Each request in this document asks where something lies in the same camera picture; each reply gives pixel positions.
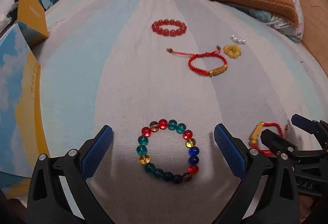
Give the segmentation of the right hand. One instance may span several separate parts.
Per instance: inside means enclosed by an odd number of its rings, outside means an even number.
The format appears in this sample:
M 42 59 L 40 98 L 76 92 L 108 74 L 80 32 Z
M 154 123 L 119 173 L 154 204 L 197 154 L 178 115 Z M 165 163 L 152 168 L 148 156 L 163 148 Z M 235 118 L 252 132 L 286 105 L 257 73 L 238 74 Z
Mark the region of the right hand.
M 300 223 L 303 223 L 311 213 L 311 206 L 314 202 L 314 199 L 312 197 L 301 195 L 298 198 L 300 202 Z

